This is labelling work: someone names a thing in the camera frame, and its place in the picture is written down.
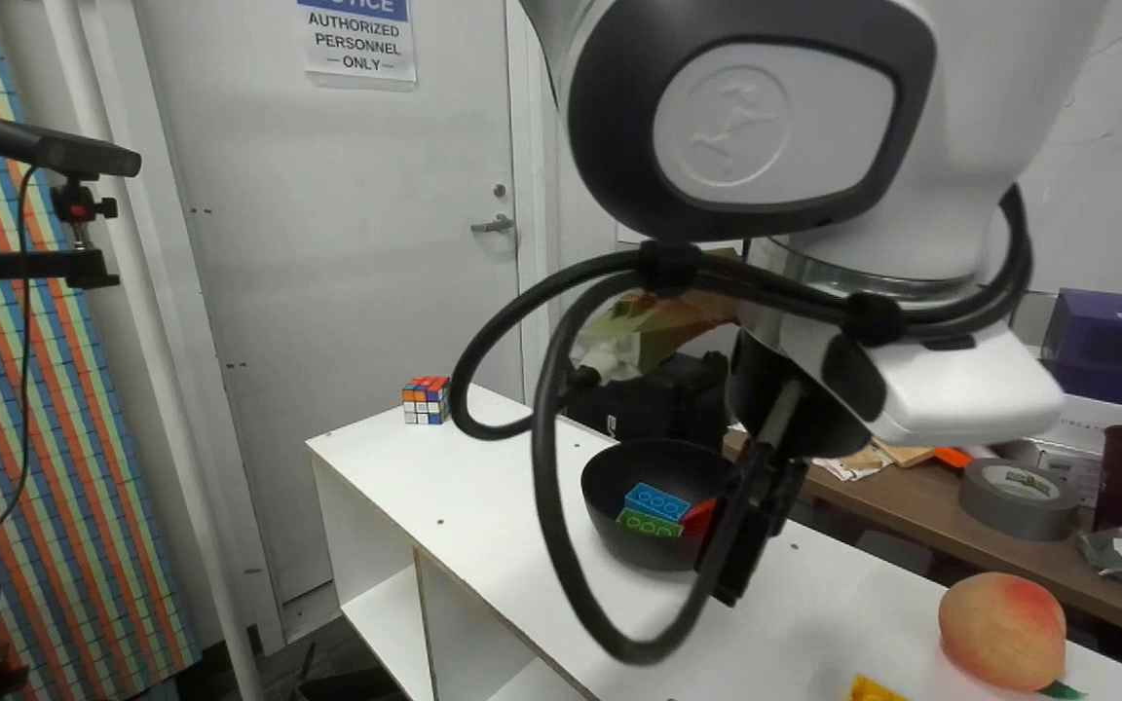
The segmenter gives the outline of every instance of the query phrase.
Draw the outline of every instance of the robot logo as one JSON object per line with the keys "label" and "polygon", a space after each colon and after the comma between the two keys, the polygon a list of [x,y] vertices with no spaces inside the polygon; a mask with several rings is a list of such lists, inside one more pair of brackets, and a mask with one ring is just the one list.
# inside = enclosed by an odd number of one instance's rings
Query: robot logo
{"label": "robot logo", "polygon": [[789,105],[782,84],[748,65],[719,66],[691,81],[687,99],[675,103],[680,129],[671,130],[678,165],[708,187],[760,177],[787,144]]}

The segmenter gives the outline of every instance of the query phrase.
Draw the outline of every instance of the green lego brick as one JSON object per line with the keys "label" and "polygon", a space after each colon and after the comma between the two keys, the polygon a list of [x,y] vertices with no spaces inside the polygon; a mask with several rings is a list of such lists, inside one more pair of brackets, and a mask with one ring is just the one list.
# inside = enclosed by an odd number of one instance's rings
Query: green lego brick
{"label": "green lego brick", "polygon": [[682,537],[681,525],[655,518],[655,516],[650,516],[635,509],[623,509],[623,513],[617,515],[617,523],[643,535]]}

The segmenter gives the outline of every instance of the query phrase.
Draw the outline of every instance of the purple box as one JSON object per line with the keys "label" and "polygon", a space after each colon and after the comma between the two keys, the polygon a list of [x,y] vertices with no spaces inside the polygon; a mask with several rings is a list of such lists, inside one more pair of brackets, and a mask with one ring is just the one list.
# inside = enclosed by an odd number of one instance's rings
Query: purple box
{"label": "purple box", "polygon": [[1069,395],[1122,404],[1122,294],[1060,289],[1042,360]]}

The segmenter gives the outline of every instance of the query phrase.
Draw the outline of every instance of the notice sign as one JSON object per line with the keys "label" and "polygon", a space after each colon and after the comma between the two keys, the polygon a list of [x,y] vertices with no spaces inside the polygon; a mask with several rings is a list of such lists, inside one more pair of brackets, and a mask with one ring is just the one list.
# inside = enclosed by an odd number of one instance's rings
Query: notice sign
{"label": "notice sign", "polygon": [[417,82],[408,0],[297,0],[306,71]]}

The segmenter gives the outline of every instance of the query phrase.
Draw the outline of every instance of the colorful striped wall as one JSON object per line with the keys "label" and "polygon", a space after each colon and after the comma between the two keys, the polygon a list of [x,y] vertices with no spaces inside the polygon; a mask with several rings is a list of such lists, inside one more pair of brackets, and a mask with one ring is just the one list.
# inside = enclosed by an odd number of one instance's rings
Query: colorful striped wall
{"label": "colorful striped wall", "polygon": [[[21,119],[1,48],[0,117]],[[17,242],[22,173],[0,159],[0,251]],[[65,247],[44,190],[27,196],[31,245]],[[24,698],[129,698],[192,664],[195,639],[84,294],[55,280],[33,294],[34,454],[26,498],[0,532],[0,634],[34,670]],[[19,474],[18,332],[18,284],[1,283],[0,510]]]}

